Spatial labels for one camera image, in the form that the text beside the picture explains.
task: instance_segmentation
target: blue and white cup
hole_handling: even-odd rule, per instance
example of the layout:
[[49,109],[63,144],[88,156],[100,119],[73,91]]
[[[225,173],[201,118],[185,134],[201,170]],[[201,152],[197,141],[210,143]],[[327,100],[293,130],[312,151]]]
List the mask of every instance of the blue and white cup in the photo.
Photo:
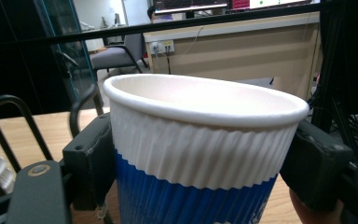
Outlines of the blue and white cup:
[[121,223],[257,223],[303,100],[200,77],[125,75],[110,99]]

